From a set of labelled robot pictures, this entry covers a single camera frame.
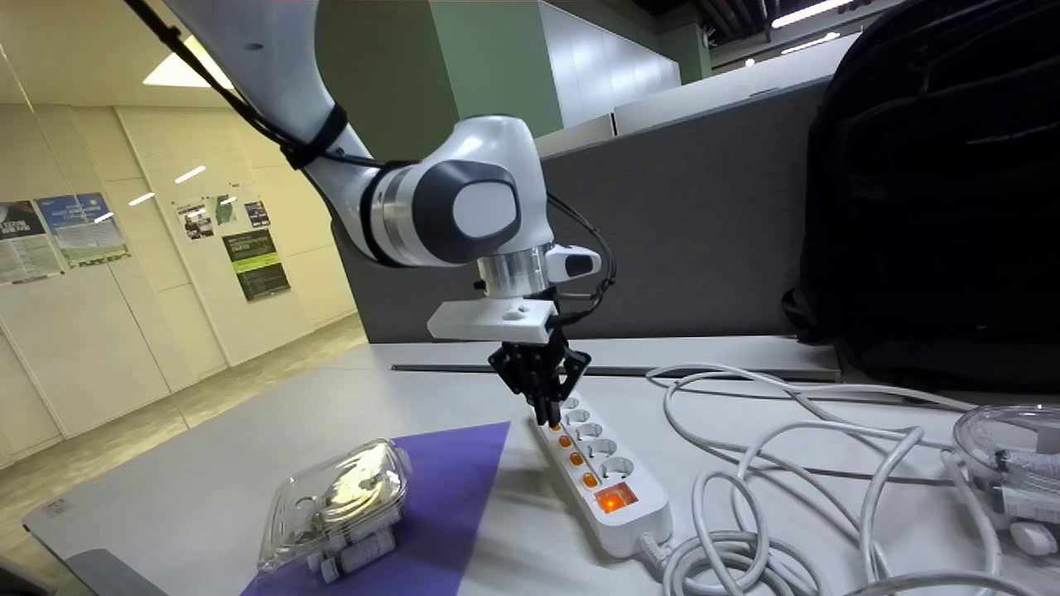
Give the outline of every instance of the black bag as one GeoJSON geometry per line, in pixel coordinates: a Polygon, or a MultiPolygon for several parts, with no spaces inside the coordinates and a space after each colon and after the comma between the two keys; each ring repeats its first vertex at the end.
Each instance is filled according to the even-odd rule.
{"type": "Polygon", "coordinates": [[[1060,2],[912,0],[807,136],[784,310],[871,379],[1060,387],[1060,2]]]}

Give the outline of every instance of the tangled cable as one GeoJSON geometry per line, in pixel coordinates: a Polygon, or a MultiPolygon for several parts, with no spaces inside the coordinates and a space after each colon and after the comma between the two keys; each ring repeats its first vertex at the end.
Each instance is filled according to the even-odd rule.
{"type": "Polygon", "coordinates": [[[996,576],[1000,574],[996,533],[992,526],[992,515],[983,514],[983,508],[976,503],[976,496],[963,484],[963,476],[950,458],[950,444],[923,439],[922,428],[868,428],[868,424],[843,422],[832,409],[825,409],[820,403],[816,403],[816,396],[900,396],[900,401],[922,401],[922,403],[961,409],[961,414],[971,409],[971,403],[955,401],[955,396],[942,396],[942,393],[926,393],[926,392],[889,387],[889,383],[805,383],[805,387],[794,387],[779,379],[730,366],[730,365],[708,365],[697,375],[684,375],[675,380],[665,380],[665,375],[674,375],[674,372],[688,372],[688,366],[665,366],[665,372],[645,375],[645,380],[654,380],[657,387],[665,387],[661,414],[665,414],[669,428],[680,436],[687,436],[688,444],[697,444],[717,458],[732,459],[734,469],[732,473],[717,469],[717,473],[707,473],[697,481],[697,488],[692,488],[697,537],[669,544],[669,545],[660,545],[654,541],[638,541],[638,561],[657,576],[661,576],[665,596],[687,596],[687,592],[692,592],[692,596],[743,596],[758,586],[770,586],[775,596],[817,596],[817,592],[825,592],[820,574],[811,566],[811,561],[772,537],[772,526],[761,515],[761,503],[756,500],[756,494],[749,488],[753,476],[770,481],[772,488],[784,491],[787,496],[805,503],[811,514],[829,519],[829,526],[836,526],[850,545],[859,545],[860,586],[850,596],[889,596],[897,589],[922,589],[922,586],[981,586],[981,592],[996,589],[996,592],[1012,592],[1012,596],[1030,596],[1023,586],[996,576]],[[753,380],[753,383],[770,387],[772,393],[703,387],[707,380],[719,380],[719,379],[753,380]],[[743,447],[743,444],[700,436],[687,424],[680,424],[674,414],[675,393],[779,396],[775,392],[783,396],[792,396],[794,403],[802,403],[817,422],[783,424],[783,428],[761,433],[753,447],[743,447]],[[865,444],[868,449],[876,449],[881,458],[876,473],[868,473],[868,491],[865,491],[859,514],[849,510],[816,476],[816,469],[798,466],[784,458],[766,454],[766,447],[775,436],[784,436],[794,429],[832,429],[849,439],[865,444]],[[883,496],[889,481],[909,459],[909,454],[919,447],[942,449],[942,458],[950,469],[946,484],[959,488],[959,496],[963,500],[963,510],[975,515],[975,526],[981,533],[988,574],[945,569],[945,574],[891,576],[883,551],[876,541],[879,510],[881,510],[881,496],[883,496]],[[811,500],[807,494],[802,494],[798,488],[783,481],[775,469],[794,473],[829,508],[820,508],[817,500],[811,500]],[[708,522],[713,508],[707,503],[707,491],[713,484],[730,484],[730,508],[732,508],[734,529],[713,529],[713,522],[708,522]]]}

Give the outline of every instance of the table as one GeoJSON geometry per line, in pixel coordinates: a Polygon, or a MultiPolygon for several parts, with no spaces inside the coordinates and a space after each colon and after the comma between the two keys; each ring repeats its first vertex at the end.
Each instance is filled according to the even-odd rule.
{"type": "MultiPolygon", "coordinates": [[[[825,351],[779,339],[579,341],[579,349],[610,366],[730,360],[836,372],[825,351]]],[[[363,344],[76,488],[59,503],[31,514],[27,529],[97,592],[225,596],[254,576],[272,494],[285,473],[370,436],[511,422],[461,592],[660,592],[660,582],[637,561],[614,564],[592,545],[573,500],[535,444],[522,396],[515,396],[489,375],[391,372],[391,365],[477,365],[483,354],[489,354],[489,344],[363,344]]],[[[579,393],[654,466],[674,496],[675,537],[688,537],[692,481],[730,469],[730,462],[675,436],[665,428],[660,392],[645,380],[585,375],[579,393]]],[[[719,396],[684,396],[675,409],[700,433],[740,444],[783,422],[805,418],[783,401],[719,396]]],[[[923,424],[933,436],[946,436],[955,424],[955,414],[889,403],[836,403],[836,409],[871,424],[923,424]]],[[[868,469],[876,462],[876,458],[817,433],[802,433],[784,454],[825,466],[868,469]]],[[[922,454],[913,462],[939,469],[933,454],[922,454]]],[[[849,488],[849,503],[859,503],[865,491],[860,481],[829,484],[849,488]]],[[[766,491],[766,503],[770,515],[779,519],[775,529],[829,574],[829,592],[859,582],[859,552],[836,529],[779,494],[766,491]]],[[[893,488],[883,496],[881,519],[893,569],[976,566],[975,533],[950,491],[893,488]]],[[[1007,574],[1041,592],[1049,592],[1060,578],[1057,566],[1032,569],[1017,555],[1007,574]]]]}

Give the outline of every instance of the power strip switch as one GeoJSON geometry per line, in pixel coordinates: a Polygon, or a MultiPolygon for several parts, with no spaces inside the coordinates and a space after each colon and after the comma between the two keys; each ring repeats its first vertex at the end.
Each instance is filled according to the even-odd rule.
{"type": "Polygon", "coordinates": [[[595,544],[616,555],[637,555],[637,541],[665,544],[674,533],[669,500],[660,481],[599,422],[582,396],[563,401],[555,428],[537,428],[544,449],[582,510],[595,544]]]}

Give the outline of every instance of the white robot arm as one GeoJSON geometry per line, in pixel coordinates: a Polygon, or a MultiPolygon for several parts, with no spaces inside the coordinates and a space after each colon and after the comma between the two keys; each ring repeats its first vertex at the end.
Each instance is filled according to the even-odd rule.
{"type": "MultiPolygon", "coordinates": [[[[179,57],[179,31],[125,0],[179,57]]],[[[380,164],[334,105],[314,61],[317,0],[165,0],[234,82],[225,98],[302,168],[347,241],[380,264],[477,262],[480,302],[448,302],[435,339],[489,339],[501,379],[555,422],[585,354],[570,351],[554,285],[595,275],[599,255],[554,245],[547,185],[528,121],[483,116],[411,164],[380,164]]]]}

